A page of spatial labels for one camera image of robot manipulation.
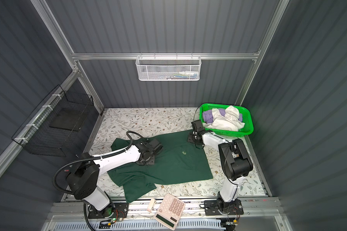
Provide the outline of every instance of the folded clothes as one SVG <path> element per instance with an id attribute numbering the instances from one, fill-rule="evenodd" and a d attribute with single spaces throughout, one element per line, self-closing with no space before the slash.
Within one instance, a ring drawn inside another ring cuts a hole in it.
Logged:
<path id="1" fill-rule="evenodd" d="M 239 121 L 239 110 L 233 106 L 225 109 L 225 116 L 219 110 L 212 110 L 213 123 L 204 123 L 203 126 L 209 129 L 218 129 L 237 132 L 242 129 L 245 123 Z"/>
<path id="2" fill-rule="evenodd" d="M 211 110 L 207 110 L 205 112 L 202 113 L 202 116 L 203 116 L 203 120 L 204 122 L 206 123 L 213 123 L 213 115 L 212 115 L 212 110 L 217 110 L 220 112 L 220 114 L 222 116 L 225 116 L 225 109 L 222 109 L 222 108 L 213 108 Z"/>

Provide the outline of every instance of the floral table mat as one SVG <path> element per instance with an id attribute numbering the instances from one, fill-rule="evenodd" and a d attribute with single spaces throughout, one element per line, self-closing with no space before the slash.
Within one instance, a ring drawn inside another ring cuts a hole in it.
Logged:
<path id="1" fill-rule="evenodd" d="M 126 131 L 135 131 L 144 137 L 152 137 L 192 129 L 191 122 L 195 110 L 196 108 L 108 108 L 90 154 L 110 152 L 116 138 L 128 139 Z M 157 189 L 143 197 L 163 197 L 166 193 L 174 196 L 216 196 L 225 178 L 219 152 L 208 146 L 204 147 L 204 151 L 213 179 L 170 185 L 156 184 Z M 118 187 L 107 173 L 98 179 L 98 186 L 111 197 L 124 197 L 123 188 Z M 245 197 L 265 196 L 255 168 L 245 178 L 237 194 Z"/>

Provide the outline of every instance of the green shirt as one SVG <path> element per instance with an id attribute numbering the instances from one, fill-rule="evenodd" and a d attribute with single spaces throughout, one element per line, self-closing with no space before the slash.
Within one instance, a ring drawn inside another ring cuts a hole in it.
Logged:
<path id="1" fill-rule="evenodd" d="M 124 187 L 128 203 L 156 189 L 155 183 L 179 184 L 213 178 L 204 150 L 187 142 L 189 132 L 192 130 L 149 138 L 157 139 L 163 146 L 163 150 L 155 156 L 154 165 L 128 163 L 108 171 L 112 181 Z M 111 148 L 121 149 L 129 143 L 117 138 Z"/>

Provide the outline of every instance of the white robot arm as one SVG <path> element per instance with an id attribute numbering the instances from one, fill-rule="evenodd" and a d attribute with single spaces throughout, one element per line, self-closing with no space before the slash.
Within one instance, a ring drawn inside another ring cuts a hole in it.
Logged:
<path id="1" fill-rule="evenodd" d="M 241 202 L 236 198 L 236 192 L 248 173 L 253 170 L 252 161 L 241 139 L 227 139 L 216 135 L 211 130 L 205 130 L 200 120 L 192 122 L 193 132 L 188 136 L 188 142 L 196 145 L 208 145 L 220 153 L 221 167 L 226 176 L 221 191 L 215 202 L 208 201 L 212 207 L 206 215 L 227 214 L 229 208 L 237 208 L 238 214 L 243 214 Z"/>
<path id="2" fill-rule="evenodd" d="M 126 132 L 131 140 L 129 146 L 101 155 L 90 156 L 89 153 L 83 153 L 81 155 L 83 159 L 72 163 L 68 171 L 69 174 L 66 176 L 70 191 L 66 191 L 56 184 L 55 179 L 59 170 L 53 177 L 53 185 L 62 192 L 71 193 L 77 200 L 90 203 L 98 211 L 113 207 L 113 202 L 97 186 L 98 178 L 107 171 L 130 162 L 139 165 L 152 165 L 155 156 L 162 150 L 162 145 L 158 140 L 146 140 L 141 135 L 139 136 L 142 137 L 142 141 L 136 141 L 133 145 L 133 139 L 129 133 L 139 135 L 132 131 Z"/>

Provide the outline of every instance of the wire basket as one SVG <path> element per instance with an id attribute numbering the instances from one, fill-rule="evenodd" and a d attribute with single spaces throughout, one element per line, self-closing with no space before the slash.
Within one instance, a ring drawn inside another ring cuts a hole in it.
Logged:
<path id="1" fill-rule="evenodd" d="M 74 139 L 93 108 L 92 96 L 62 91 L 43 107 L 46 109 L 32 124 L 23 124 L 29 126 L 28 131 L 18 137 L 18 129 L 12 140 L 30 154 L 62 157 L 72 154 Z"/>
<path id="2" fill-rule="evenodd" d="M 185 56 L 176 59 L 152 59 L 138 56 L 136 68 L 142 81 L 198 81 L 202 60 Z"/>

